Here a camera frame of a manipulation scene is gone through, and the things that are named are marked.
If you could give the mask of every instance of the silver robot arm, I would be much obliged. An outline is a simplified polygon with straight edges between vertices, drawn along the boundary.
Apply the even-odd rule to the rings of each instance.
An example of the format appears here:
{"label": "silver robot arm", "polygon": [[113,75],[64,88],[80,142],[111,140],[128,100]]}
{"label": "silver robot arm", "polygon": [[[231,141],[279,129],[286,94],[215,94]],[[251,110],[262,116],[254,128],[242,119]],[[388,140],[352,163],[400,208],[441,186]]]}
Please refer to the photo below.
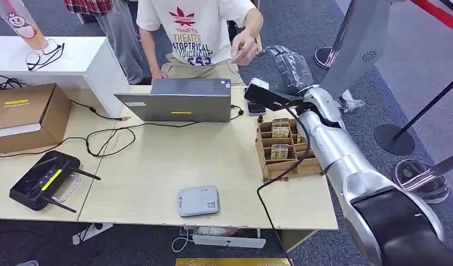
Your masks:
{"label": "silver robot arm", "polygon": [[[310,145],[336,192],[347,229],[376,265],[453,265],[437,215],[417,196],[379,173],[349,136],[330,94],[317,86],[303,97],[250,85],[245,98],[272,111],[297,105]],[[301,126],[300,134],[305,136]]]}

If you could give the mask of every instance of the khaki shorts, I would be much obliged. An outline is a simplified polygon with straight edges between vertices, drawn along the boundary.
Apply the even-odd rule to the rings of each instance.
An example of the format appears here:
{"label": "khaki shorts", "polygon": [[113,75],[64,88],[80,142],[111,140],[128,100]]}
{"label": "khaki shorts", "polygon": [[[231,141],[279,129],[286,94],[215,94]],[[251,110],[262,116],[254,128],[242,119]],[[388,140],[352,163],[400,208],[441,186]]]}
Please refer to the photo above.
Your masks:
{"label": "khaki shorts", "polygon": [[161,70],[168,74],[169,78],[181,79],[231,79],[232,85],[245,85],[238,72],[238,66],[231,59],[208,66],[195,66],[184,64],[173,56],[167,54],[169,63],[163,65]]}

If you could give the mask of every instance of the laptop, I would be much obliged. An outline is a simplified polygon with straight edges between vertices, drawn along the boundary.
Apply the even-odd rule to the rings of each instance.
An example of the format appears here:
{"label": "laptop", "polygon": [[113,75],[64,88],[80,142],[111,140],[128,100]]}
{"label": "laptop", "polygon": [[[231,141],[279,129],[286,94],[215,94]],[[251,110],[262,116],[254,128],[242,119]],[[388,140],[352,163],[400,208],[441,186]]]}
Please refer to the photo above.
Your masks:
{"label": "laptop", "polygon": [[156,79],[149,94],[114,94],[143,121],[229,122],[229,79]]}

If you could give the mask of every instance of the person's hand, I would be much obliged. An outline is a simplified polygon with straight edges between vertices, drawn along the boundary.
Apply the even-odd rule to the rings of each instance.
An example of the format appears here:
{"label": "person's hand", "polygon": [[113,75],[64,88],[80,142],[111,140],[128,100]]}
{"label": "person's hand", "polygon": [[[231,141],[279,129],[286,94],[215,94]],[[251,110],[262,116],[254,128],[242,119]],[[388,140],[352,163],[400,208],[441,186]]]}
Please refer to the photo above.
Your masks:
{"label": "person's hand", "polygon": [[163,72],[161,70],[152,72],[152,80],[155,80],[155,79],[167,79],[167,78],[168,78],[168,74],[166,74],[165,72]]}
{"label": "person's hand", "polygon": [[244,31],[238,34],[231,45],[231,57],[233,63],[249,65],[258,52],[258,45],[254,38]]}

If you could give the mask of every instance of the smartphone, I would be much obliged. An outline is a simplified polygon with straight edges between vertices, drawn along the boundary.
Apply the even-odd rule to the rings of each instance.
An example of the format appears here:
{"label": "smartphone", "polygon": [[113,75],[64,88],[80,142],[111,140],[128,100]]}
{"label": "smartphone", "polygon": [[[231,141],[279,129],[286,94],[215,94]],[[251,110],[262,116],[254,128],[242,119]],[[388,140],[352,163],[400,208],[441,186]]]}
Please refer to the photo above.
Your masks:
{"label": "smartphone", "polygon": [[246,100],[246,112],[248,115],[265,115],[266,108],[253,101]]}

